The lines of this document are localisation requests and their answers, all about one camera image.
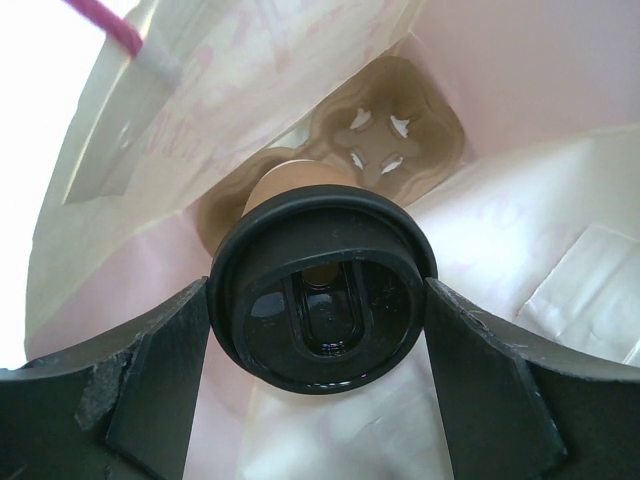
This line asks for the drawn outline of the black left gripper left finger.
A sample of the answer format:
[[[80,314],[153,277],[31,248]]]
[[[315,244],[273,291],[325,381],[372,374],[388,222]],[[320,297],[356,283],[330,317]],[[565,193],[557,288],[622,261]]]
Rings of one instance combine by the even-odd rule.
[[[180,479],[209,337],[206,282],[1,372],[4,479]]]

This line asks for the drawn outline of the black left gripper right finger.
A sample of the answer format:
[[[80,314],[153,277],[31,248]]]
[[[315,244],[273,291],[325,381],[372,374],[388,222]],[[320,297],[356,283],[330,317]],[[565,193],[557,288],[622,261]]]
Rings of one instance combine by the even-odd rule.
[[[638,368],[546,340],[435,279],[425,335],[455,478],[638,478]]]

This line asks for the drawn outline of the black cup lid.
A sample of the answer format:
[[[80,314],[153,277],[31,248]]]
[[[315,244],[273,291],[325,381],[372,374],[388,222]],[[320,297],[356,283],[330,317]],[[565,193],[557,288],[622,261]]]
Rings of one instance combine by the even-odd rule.
[[[244,214],[220,243],[211,328],[240,368],[274,387],[346,392],[408,355],[437,274],[426,235],[394,202],[356,187],[297,188]]]

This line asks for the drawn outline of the brown paper cup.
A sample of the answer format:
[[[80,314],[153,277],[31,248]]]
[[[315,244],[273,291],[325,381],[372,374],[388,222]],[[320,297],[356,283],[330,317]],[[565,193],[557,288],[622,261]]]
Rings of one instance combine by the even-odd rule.
[[[281,193],[317,185],[357,187],[346,170],[309,159],[297,159],[273,167],[251,189],[242,215]]]

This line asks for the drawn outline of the pink paper gift bag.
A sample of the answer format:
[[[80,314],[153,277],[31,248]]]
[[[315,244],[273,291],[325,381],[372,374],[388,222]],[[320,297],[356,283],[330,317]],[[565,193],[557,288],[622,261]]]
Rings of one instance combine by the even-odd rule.
[[[385,197],[426,235],[430,279],[639,370],[637,2],[139,1],[127,17],[142,49],[103,44],[39,213],[28,362],[197,280],[207,301],[216,252],[196,231],[201,198],[260,150],[301,145],[323,100],[396,56],[465,133],[449,177],[406,207]],[[457,479],[425,318],[381,378],[304,395],[240,368],[207,310],[180,479]]]

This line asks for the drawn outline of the single brown pulp cup carrier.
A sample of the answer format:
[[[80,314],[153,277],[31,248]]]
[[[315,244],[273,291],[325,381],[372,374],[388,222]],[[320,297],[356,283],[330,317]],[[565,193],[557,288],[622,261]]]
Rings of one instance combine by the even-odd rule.
[[[464,147],[461,122],[435,83],[407,59],[381,57],[313,110],[301,145],[262,149],[214,185],[201,198],[196,231],[214,254],[259,180],[294,160],[338,167],[406,207],[454,172]]]

